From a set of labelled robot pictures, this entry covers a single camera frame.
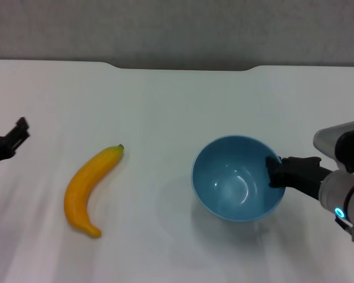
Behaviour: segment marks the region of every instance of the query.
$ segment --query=table surface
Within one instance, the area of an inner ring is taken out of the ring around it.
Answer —
[[[0,135],[31,137],[0,162],[0,283],[354,282],[354,243],[320,204],[287,188],[252,223],[207,212],[190,182],[211,140],[244,134],[280,156],[320,156],[321,128],[354,120],[354,68],[123,70],[97,62],[0,61]],[[125,147],[88,204],[103,231],[63,212],[73,174]],[[323,157],[322,166],[335,163]]]

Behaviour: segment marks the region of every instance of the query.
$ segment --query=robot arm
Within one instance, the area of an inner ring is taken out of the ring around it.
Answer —
[[[335,160],[339,170],[332,172],[320,167],[319,157],[289,157],[281,162],[268,157],[270,186],[294,187],[317,199],[336,215],[336,223],[351,234],[354,242],[354,122],[318,131],[313,144]]]
[[[0,137],[0,160],[12,158],[16,154],[16,149],[29,137],[28,129],[25,118],[21,118],[5,137]]]

